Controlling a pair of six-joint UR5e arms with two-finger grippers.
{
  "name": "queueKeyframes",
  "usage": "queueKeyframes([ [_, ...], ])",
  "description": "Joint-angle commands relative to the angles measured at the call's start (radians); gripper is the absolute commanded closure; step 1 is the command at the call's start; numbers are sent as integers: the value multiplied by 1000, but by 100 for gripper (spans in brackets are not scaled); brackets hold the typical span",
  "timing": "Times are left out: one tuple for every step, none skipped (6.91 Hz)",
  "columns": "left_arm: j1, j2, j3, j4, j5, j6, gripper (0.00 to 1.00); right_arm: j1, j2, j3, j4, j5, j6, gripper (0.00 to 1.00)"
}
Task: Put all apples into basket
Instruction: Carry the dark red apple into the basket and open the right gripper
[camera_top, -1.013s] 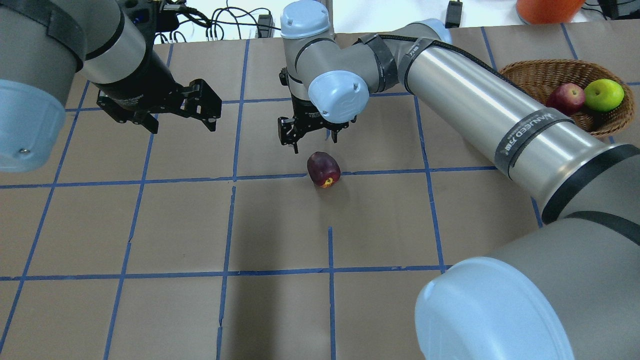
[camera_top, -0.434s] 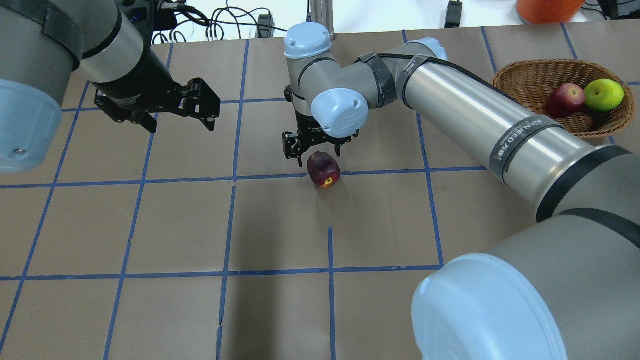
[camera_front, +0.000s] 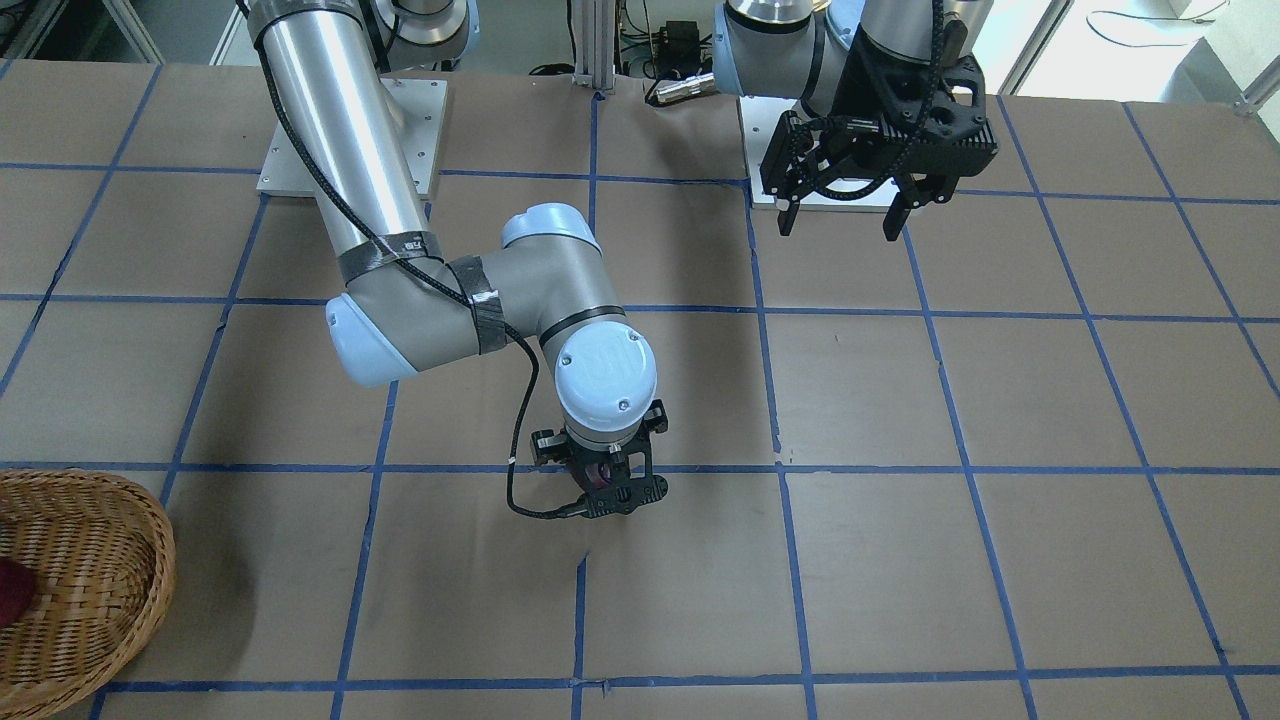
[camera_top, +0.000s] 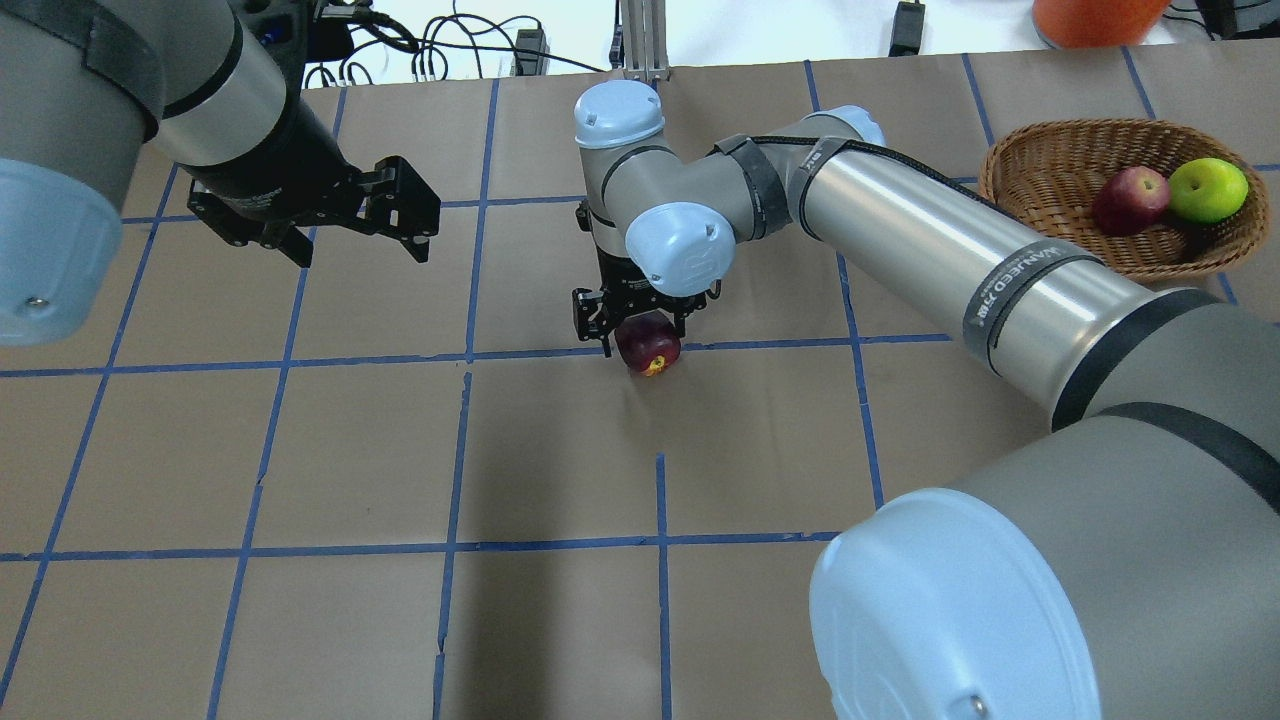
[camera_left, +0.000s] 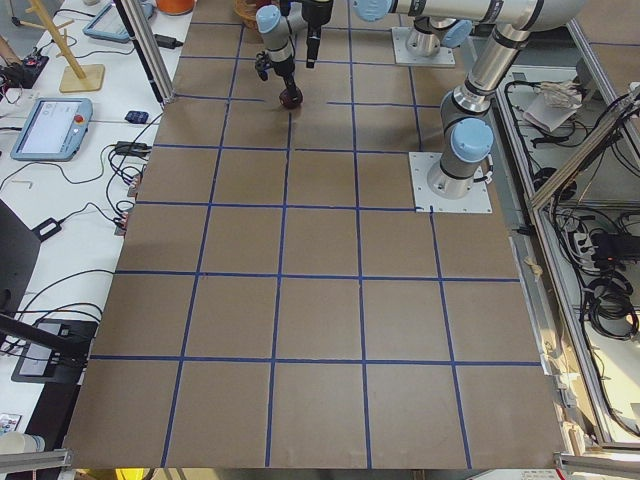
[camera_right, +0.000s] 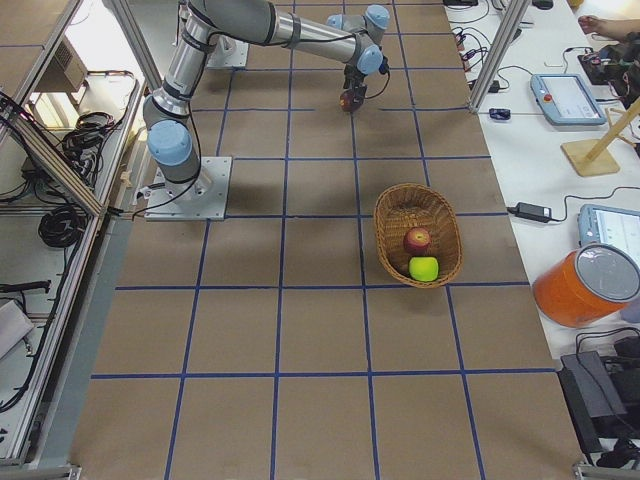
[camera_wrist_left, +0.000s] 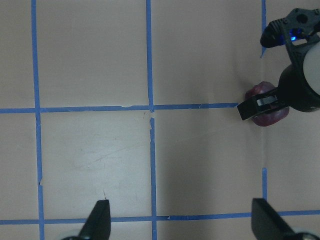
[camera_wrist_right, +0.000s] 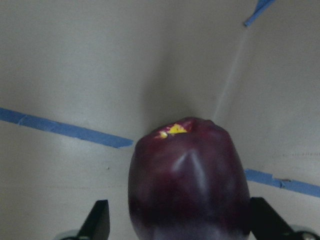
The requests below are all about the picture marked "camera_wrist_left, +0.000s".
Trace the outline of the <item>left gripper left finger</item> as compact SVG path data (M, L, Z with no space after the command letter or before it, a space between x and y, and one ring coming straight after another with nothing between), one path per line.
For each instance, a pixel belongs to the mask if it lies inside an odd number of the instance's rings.
M80 230L79 240L108 240L111 235L109 200L98 200Z

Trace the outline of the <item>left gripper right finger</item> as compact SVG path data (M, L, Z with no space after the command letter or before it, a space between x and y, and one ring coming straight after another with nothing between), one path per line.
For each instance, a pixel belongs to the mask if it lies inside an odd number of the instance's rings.
M251 229L257 240L295 240L296 233L264 198L251 202Z

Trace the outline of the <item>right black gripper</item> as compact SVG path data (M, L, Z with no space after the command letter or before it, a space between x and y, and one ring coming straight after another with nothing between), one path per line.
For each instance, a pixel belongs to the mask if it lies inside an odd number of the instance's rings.
M245 100L237 106L237 110L243 121L249 120L275 112L279 106L278 100L300 112L310 113L320 109L320 95L310 88L291 64L281 73L277 88L256 94L253 90L247 91Z

